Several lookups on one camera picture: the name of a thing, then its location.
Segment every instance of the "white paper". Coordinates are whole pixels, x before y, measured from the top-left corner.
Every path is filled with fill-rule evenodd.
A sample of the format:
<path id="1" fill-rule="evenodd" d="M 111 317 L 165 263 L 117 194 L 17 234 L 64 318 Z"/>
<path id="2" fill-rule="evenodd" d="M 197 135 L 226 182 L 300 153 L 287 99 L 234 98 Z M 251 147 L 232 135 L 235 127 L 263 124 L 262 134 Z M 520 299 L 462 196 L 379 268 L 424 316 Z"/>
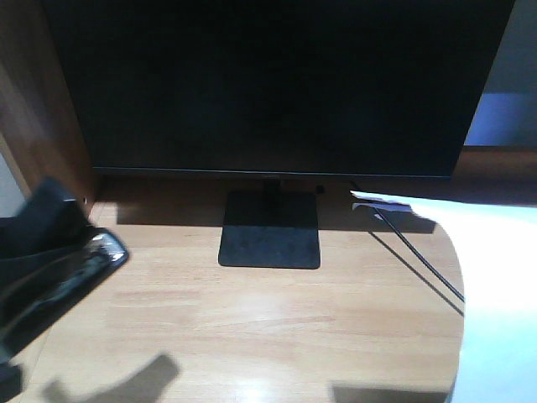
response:
<path id="1" fill-rule="evenodd" d="M 453 242 L 466 305 L 451 402 L 537 402 L 537 209 L 352 194 L 409 206 Z"/>

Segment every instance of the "blue wall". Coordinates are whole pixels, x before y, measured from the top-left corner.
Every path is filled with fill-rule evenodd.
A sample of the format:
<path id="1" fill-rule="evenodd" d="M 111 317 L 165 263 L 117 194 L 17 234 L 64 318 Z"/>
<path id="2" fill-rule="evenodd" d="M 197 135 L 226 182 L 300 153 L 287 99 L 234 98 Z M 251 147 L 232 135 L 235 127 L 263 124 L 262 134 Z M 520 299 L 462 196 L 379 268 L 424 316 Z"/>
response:
<path id="1" fill-rule="evenodd" d="M 537 0 L 518 0 L 467 145 L 537 146 Z"/>

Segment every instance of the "monitor base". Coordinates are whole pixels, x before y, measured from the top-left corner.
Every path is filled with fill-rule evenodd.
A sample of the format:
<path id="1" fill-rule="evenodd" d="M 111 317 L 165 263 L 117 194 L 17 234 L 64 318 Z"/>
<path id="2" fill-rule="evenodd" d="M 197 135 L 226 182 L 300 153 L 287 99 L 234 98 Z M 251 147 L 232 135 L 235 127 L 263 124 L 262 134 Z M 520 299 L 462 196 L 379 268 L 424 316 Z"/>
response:
<path id="1" fill-rule="evenodd" d="M 321 266 L 315 195 L 307 192 L 232 191 L 218 263 L 234 267 L 318 269 Z"/>

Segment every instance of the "desk surface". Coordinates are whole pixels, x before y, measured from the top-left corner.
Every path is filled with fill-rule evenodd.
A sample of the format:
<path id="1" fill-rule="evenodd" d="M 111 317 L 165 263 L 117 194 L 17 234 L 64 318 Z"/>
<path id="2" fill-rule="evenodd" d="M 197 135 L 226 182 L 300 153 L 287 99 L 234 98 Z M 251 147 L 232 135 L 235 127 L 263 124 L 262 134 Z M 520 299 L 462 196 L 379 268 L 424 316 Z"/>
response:
<path id="1" fill-rule="evenodd" d="M 19 355 L 28 389 L 17 401 L 349 403 L 447 391 L 463 319 L 439 293 L 461 306 L 367 209 L 351 211 L 349 185 L 317 197 L 320 269 L 220 267 L 226 194 L 245 186 L 108 180 L 91 220 L 132 258 Z M 461 289 L 451 241 L 421 224 L 409 239 Z"/>

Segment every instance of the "monitor screen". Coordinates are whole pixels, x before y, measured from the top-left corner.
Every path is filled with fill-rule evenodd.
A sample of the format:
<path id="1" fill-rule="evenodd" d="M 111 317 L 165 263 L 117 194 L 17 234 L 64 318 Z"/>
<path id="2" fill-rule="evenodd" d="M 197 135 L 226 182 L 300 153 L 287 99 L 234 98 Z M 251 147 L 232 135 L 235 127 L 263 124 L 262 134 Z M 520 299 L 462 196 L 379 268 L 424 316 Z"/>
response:
<path id="1" fill-rule="evenodd" d="M 449 176 L 514 0 L 43 0 L 92 163 Z"/>

